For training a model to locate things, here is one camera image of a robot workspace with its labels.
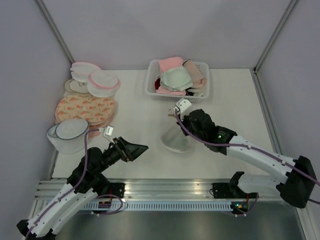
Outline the beige trimmed mesh laundry bag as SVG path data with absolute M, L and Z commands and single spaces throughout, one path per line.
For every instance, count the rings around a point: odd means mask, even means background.
M 177 122 L 175 110 L 168 111 L 168 117 L 173 118 L 160 135 L 162 144 L 175 153 L 186 153 L 192 149 L 192 140 L 185 136 L 179 123 Z

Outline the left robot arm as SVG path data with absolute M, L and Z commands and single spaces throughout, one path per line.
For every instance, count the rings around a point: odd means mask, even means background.
M 18 222 L 18 230 L 27 240 L 55 239 L 61 227 L 86 203 L 108 196 L 110 181 L 103 171 L 118 161 L 133 162 L 148 148 L 122 137 L 114 138 L 105 150 L 85 148 L 84 157 L 58 194 L 36 216 Z

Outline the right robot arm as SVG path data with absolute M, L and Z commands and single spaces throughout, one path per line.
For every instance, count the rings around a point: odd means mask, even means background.
M 177 117 L 186 136 L 203 143 L 215 153 L 245 161 L 267 173 L 252 175 L 236 172 L 229 181 L 228 192 L 235 198 L 246 194 L 280 196 L 293 207 L 304 209 L 319 184 L 311 161 L 268 152 L 250 143 L 235 131 L 216 125 L 202 109 Z

